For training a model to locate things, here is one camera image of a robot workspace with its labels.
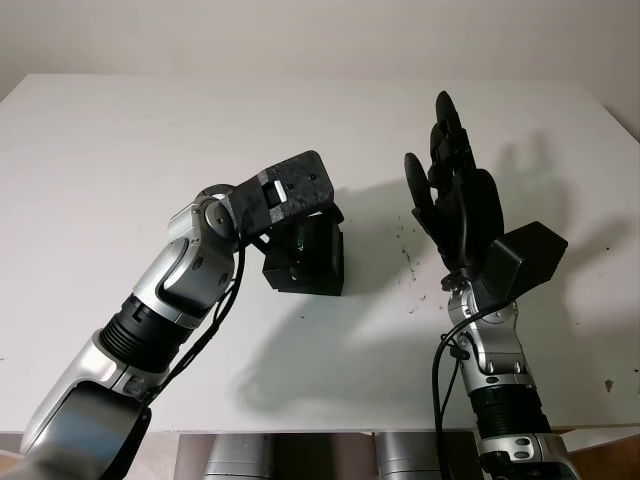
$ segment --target robotic hand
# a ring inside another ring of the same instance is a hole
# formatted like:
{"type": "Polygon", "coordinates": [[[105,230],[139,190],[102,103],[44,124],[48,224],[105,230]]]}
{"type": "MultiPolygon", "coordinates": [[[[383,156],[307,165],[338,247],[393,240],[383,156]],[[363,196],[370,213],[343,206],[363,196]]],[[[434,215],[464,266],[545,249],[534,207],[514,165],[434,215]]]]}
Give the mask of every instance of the robotic hand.
{"type": "Polygon", "coordinates": [[[204,348],[231,309],[247,244],[266,254],[264,273],[274,288],[339,295],[341,215],[333,194],[313,151],[237,187],[200,192],[171,219],[169,244],[120,312],[93,334],[35,412],[22,440],[25,461],[6,478],[123,478],[151,420],[150,403],[204,348]],[[310,216],[318,212],[323,214],[310,216]],[[274,241],[265,243],[264,234],[274,241]],[[330,251],[318,252],[326,250],[313,243],[318,235],[336,240],[329,242],[330,251]],[[317,259],[325,257],[332,261],[319,265],[317,259]],[[214,306],[212,325],[170,369],[180,345],[214,306]]]}
{"type": "Polygon", "coordinates": [[[443,336],[432,372],[442,479],[450,473],[438,370],[447,346],[478,418],[483,469],[501,480],[579,479],[562,438],[551,433],[542,413],[516,334],[516,298],[551,279],[567,242],[539,222],[505,234],[496,184],[489,172],[476,168],[467,132],[446,92],[437,98],[436,115],[428,175],[412,153],[405,157],[405,172],[413,214],[450,272],[442,286],[451,292],[448,311],[455,327],[443,336]],[[435,202],[431,188],[437,191],[435,202]]]}

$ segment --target metal base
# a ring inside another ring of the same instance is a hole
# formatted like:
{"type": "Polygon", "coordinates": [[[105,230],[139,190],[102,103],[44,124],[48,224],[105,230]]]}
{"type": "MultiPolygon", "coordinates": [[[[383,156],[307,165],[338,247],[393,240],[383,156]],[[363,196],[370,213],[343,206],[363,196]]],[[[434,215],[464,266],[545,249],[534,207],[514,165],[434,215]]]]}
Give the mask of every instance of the metal base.
{"type": "Polygon", "coordinates": [[[274,480],[272,435],[218,435],[203,480],[274,480]]]}
{"type": "Polygon", "coordinates": [[[431,432],[374,434],[380,480],[442,480],[431,432]]]}

